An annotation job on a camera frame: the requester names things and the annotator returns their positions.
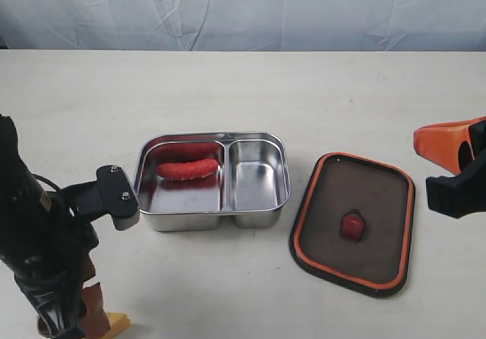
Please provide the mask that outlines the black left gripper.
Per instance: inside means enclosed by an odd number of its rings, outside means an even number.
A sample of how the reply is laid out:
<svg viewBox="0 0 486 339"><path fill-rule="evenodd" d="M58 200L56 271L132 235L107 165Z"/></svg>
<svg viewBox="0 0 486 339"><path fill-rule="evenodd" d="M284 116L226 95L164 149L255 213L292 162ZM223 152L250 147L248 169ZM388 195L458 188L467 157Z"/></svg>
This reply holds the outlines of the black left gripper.
<svg viewBox="0 0 486 339"><path fill-rule="evenodd" d="M44 338L102 338L111 329L103 308L100 283L94 277L89 253L99 244L90 223L27 230L30 250L21 258L27 271L14 273L15 283L37 314Z"/></svg>

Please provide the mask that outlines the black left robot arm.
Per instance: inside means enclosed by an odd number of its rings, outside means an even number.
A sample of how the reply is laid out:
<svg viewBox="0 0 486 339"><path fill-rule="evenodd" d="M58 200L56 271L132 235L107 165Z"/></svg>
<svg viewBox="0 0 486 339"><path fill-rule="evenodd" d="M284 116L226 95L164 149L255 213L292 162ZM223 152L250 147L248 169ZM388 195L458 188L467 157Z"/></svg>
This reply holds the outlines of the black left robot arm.
<svg viewBox="0 0 486 339"><path fill-rule="evenodd" d="M37 313L45 338L102 338L111 325L90 251L99 240L88 223L72 225L60 192L46 192L18 152L9 116L1 117L1 260Z"/></svg>

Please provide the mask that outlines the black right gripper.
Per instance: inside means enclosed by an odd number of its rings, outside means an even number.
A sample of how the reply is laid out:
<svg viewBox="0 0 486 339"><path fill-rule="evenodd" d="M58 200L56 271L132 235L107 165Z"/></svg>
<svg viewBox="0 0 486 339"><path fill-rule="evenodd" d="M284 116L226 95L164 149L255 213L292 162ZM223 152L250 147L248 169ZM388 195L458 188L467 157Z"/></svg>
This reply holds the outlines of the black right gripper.
<svg viewBox="0 0 486 339"><path fill-rule="evenodd" d="M485 212L485 117L423 126L413 133L416 154L454 177L426 178L428 208L459 219Z"/></svg>

